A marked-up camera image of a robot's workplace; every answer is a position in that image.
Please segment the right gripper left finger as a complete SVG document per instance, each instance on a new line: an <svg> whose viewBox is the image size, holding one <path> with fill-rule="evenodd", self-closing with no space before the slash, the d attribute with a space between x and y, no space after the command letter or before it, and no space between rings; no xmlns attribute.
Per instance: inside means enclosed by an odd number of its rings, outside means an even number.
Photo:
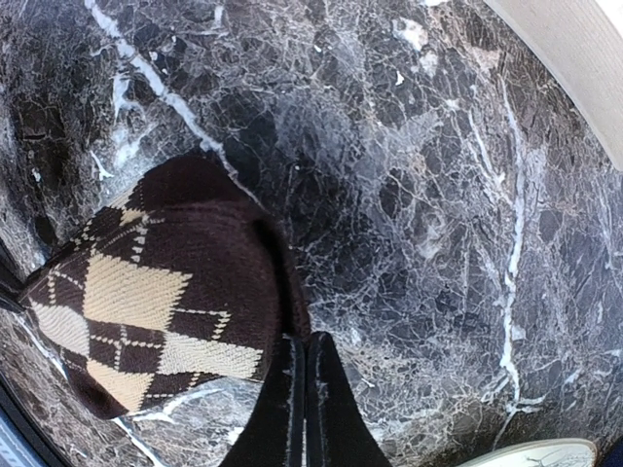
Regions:
<svg viewBox="0 0 623 467"><path fill-rule="evenodd" d="M306 354L284 335L253 412L221 467L300 467L303 459Z"/></svg>

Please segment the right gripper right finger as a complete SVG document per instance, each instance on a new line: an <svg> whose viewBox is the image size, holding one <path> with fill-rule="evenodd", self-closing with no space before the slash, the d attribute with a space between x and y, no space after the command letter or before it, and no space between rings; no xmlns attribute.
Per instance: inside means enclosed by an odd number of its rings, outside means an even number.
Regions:
<svg viewBox="0 0 623 467"><path fill-rule="evenodd" d="M312 334L307 349L306 448L309 466L390 464L362 419L327 332Z"/></svg>

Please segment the brown argyle sock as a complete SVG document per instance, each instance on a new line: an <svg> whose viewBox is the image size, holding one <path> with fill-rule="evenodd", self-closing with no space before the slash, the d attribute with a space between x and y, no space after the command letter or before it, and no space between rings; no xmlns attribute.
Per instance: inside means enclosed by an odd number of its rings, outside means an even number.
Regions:
<svg viewBox="0 0 623 467"><path fill-rule="evenodd" d="M101 419L221 377L260 381L282 335L311 333L277 224L194 155L152 168L101 208L18 300Z"/></svg>

